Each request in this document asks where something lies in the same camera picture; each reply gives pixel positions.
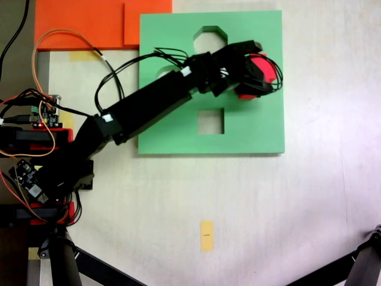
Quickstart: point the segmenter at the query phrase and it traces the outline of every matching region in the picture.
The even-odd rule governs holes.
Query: yellow sticky note
[[[74,129],[74,119],[73,115],[65,110],[60,110],[60,123],[63,124],[64,128]]]
[[[101,60],[95,51],[70,51],[69,61],[98,61]]]
[[[28,248],[29,252],[29,260],[39,260],[40,257],[38,256],[38,247],[29,247]]]
[[[201,232],[201,252],[211,251],[213,249],[213,221],[202,220],[200,226]]]

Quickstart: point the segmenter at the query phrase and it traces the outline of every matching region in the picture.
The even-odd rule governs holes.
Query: orange board
[[[171,0],[36,0],[35,42],[49,30],[72,29],[99,49],[139,48],[140,14],[171,12]],[[84,49],[90,47],[80,38],[57,33],[38,50]]]
[[[172,0],[126,0],[124,3],[124,46],[138,49],[140,39],[140,15],[172,13]]]

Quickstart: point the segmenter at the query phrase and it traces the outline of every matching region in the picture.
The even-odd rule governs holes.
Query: white surface
[[[81,193],[70,235],[149,286],[286,285],[381,222],[381,2],[174,0],[177,13],[257,9],[283,11],[283,155],[147,157],[131,140],[95,156],[94,190]],[[51,53],[49,92],[96,112],[106,67],[62,54]],[[137,53],[105,55],[116,66]],[[129,94],[137,67],[127,72]],[[117,100],[113,82],[108,89],[104,106]],[[203,219],[214,221],[209,253],[200,252]]]

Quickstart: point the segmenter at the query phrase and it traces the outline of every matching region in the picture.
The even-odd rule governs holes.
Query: red object
[[[32,129],[34,131],[43,131],[43,132],[47,132],[48,130],[47,129]],[[67,131],[68,132],[68,137],[67,137],[67,142],[70,143],[70,142],[73,142],[74,141],[74,133],[73,133],[73,130],[72,129],[69,129],[69,128],[52,128],[50,129],[51,132],[64,132],[64,131]],[[41,146],[39,144],[30,144],[30,149],[31,150],[51,150],[52,147],[45,147],[45,146]]]
[[[56,206],[62,206],[62,203],[56,203],[55,205]],[[31,209],[39,209],[39,208],[43,208],[43,205],[40,204],[40,203],[32,203],[32,204],[30,204],[30,208]],[[67,217],[65,218],[64,221],[58,222],[58,224],[63,224],[65,222],[68,222],[68,221],[72,220],[72,218],[74,218],[74,213],[75,213],[74,203],[71,201],[68,204],[68,214],[67,214]],[[30,220],[30,225],[45,225],[45,224],[46,224],[46,222],[43,222],[40,219],[31,219]]]
[[[98,49],[139,47],[140,14],[171,13],[172,0],[36,0],[35,43],[52,29],[82,33]],[[80,37],[49,35],[38,50],[90,50]]]
[[[275,67],[265,58],[255,57],[251,58],[251,61],[264,73],[264,80],[266,82],[272,83],[274,80],[276,80]]]
[[[239,94],[238,98],[240,100],[253,100],[254,98],[257,98],[256,95],[250,95],[250,94]]]
[[[266,61],[265,58],[262,57],[254,57],[251,58],[251,61],[264,73],[264,80],[267,83],[272,83],[274,80],[277,79],[275,68],[272,64],[270,64],[268,61]],[[257,98],[256,95],[251,94],[239,94],[238,98],[240,100],[253,100],[254,98]]]

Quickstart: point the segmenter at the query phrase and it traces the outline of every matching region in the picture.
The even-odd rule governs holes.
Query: green foam board
[[[140,55],[155,47],[178,48],[195,54],[193,40],[203,27],[219,27],[228,43],[255,40],[283,70],[282,12],[251,11],[197,14],[145,14],[140,17]],[[139,86],[158,78],[168,62],[140,62]],[[246,101],[233,92],[193,99],[139,135],[139,154],[284,153],[283,90]],[[224,134],[199,135],[201,110],[224,110]]]

